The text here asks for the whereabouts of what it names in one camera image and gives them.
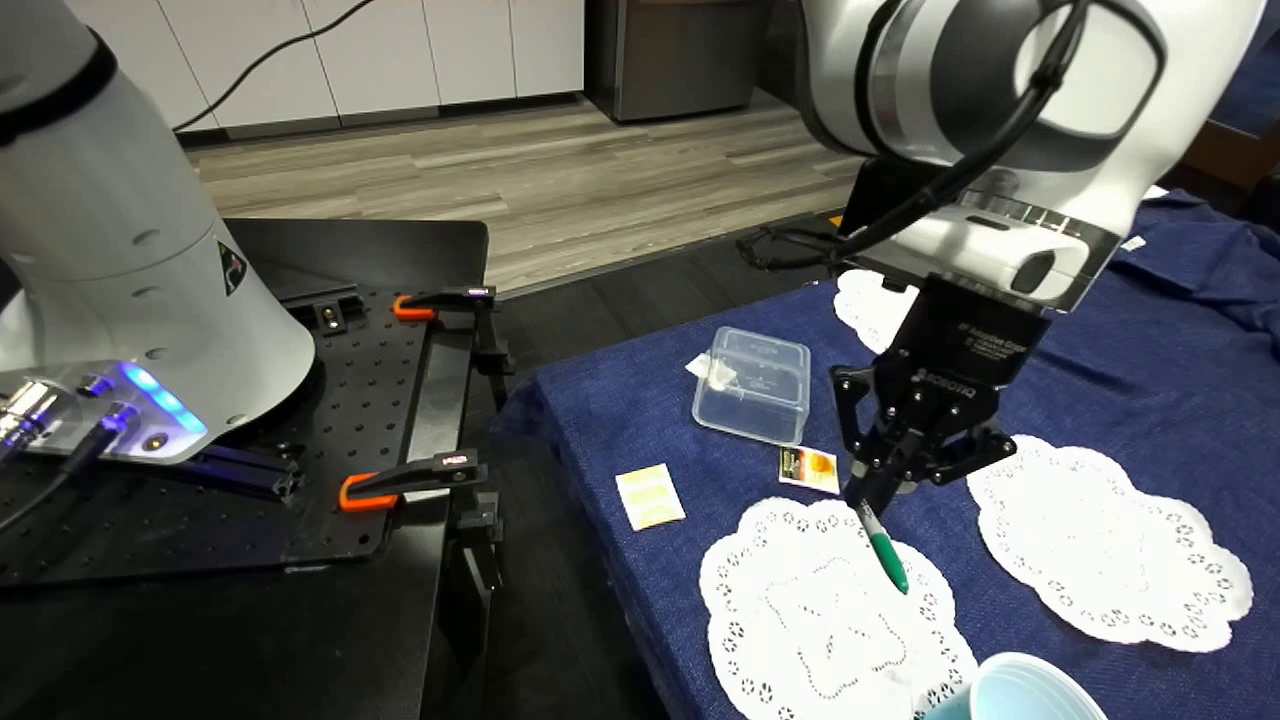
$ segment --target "black cable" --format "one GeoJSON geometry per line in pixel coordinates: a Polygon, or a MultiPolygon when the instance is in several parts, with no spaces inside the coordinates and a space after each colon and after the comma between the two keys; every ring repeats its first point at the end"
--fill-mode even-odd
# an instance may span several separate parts
{"type": "Polygon", "coordinates": [[[327,22],[326,30],[314,30],[314,34],[299,34],[299,38],[290,38],[290,42],[273,46],[273,50],[259,54],[205,113],[179,119],[173,131],[184,131],[184,127],[192,127],[192,125],[200,125],[205,118],[212,118],[217,107],[226,107],[226,105],[238,98],[238,90],[239,90],[255,69],[264,69],[273,55],[290,54],[294,46],[304,46],[304,42],[315,42],[315,38],[340,30],[344,22],[354,22],[358,14],[365,14],[369,5],[372,5],[372,0],[358,0],[348,14],[340,14],[340,17],[327,22]]]}
{"type": "Polygon", "coordinates": [[[28,521],[40,505],[50,505],[62,489],[70,489],[92,461],[105,457],[105,447],[112,447],[112,439],[127,427],[127,410],[112,413],[109,419],[100,419],[76,447],[71,457],[62,466],[62,471],[33,494],[22,509],[6,512],[0,534],[12,534],[22,521],[28,521]]]}
{"type": "Polygon", "coordinates": [[[794,269],[826,269],[841,248],[837,233],[819,228],[755,228],[755,235],[737,239],[737,253],[764,272],[794,272],[794,269]]]}
{"type": "Polygon", "coordinates": [[[956,170],[947,170],[942,181],[924,186],[918,196],[897,204],[894,212],[847,233],[845,248],[831,255],[837,272],[847,269],[851,255],[894,239],[897,233],[906,233],[921,216],[951,204],[974,181],[981,181],[989,170],[997,170],[1017,142],[1024,142],[1024,131],[1039,119],[1049,102],[1059,93],[1074,59],[1079,54],[1087,8],[1093,8],[1093,0],[1074,5],[1074,17],[1066,22],[1066,30],[1055,30],[1027,93],[1008,113],[1008,119],[993,131],[993,142],[981,151],[965,155],[956,170]]]}

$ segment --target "sticky note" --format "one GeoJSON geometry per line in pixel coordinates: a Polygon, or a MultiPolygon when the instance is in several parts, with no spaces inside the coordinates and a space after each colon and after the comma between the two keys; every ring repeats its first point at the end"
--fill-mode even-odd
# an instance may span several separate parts
{"type": "Polygon", "coordinates": [[[785,447],[780,470],[776,470],[780,486],[798,486],[798,489],[813,489],[813,494],[828,494],[841,496],[841,466],[831,453],[817,453],[817,447],[785,447]]]}
{"type": "Polygon", "coordinates": [[[670,466],[616,476],[634,534],[685,521],[670,466]]]}
{"type": "Polygon", "coordinates": [[[737,372],[727,365],[711,362],[709,352],[699,352],[685,370],[690,370],[690,375],[709,381],[711,394],[725,394],[737,381],[737,372]]]}

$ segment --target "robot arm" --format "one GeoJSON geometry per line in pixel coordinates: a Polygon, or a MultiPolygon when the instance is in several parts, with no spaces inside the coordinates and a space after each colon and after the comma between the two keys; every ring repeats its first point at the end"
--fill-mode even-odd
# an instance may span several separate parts
{"type": "Polygon", "coordinates": [[[879,512],[910,486],[1012,453],[997,427],[1004,386],[1195,142],[1261,14],[1261,0],[802,0],[803,125],[869,155],[837,269],[921,281],[877,370],[837,372],[851,505],[879,512]]]}
{"type": "Polygon", "coordinates": [[[173,127],[62,0],[6,0],[0,266],[22,281],[0,297],[0,397],[26,381],[71,397],[38,453],[71,453],[127,405],[136,432],[109,457],[184,466],[315,362],[173,127]]]}

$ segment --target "light blue cup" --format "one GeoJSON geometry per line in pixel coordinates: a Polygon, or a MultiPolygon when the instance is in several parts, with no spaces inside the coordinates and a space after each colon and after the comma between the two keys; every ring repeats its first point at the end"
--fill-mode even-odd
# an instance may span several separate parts
{"type": "Polygon", "coordinates": [[[976,669],[965,697],[924,720],[1109,720],[1109,713],[1039,657],[1001,653],[976,669]]]}

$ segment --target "paper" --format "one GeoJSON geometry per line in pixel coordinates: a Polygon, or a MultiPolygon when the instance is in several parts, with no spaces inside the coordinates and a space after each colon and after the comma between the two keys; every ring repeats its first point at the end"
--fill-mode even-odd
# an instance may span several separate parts
{"type": "Polygon", "coordinates": [[[899,546],[914,593],[885,578],[841,500],[762,500],[699,563],[709,653],[744,716],[914,716],[965,693],[976,662],[947,582],[899,546]]]}
{"type": "Polygon", "coordinates": [[[634,534],[685,521],[670,466],[616,476],[634,534]]]}
{"type": "Polygon", "coordinates": [[[841,496],[841,466],[837,466],[831,453],[785,447],[785,453],[780,453],[776,480],[780,480],[780,486],[798,486],[798,489],[813,489],[813,494],[841,496]]]}
{"type": "Polygon", "coordinates": [[[709,352],[699,352],[685,370],[690,370],[690,375],[709,381],[711,394],[725,394],[737,381],[737,372],[727,365],[711,362],[709,352]]]}
{"type": "Polygon", "coordinates": [[[837,315],[858,334],[869,352],[888,352],[897,334],[906,330],[921,287],[894,291],[879,272],[851,269],[837,283],[837,315]]]}
{"type": "Polygon", "coordinates": [[[1254,578],[1209,521],[1183,500],[1138,494],[1093,447],[1017,437],[1017,457],[974,471],[968,494],[1001,570],[1084,635],[1220,653],[1254,609],[1254,578]]]}
{"type": "Polygon", "coordinates": [[[1120,243],[1120,253],[1146,253],[1150,248],[1150,239],[1146,235],[1127,235],[1125,243],[1120,243]]]}

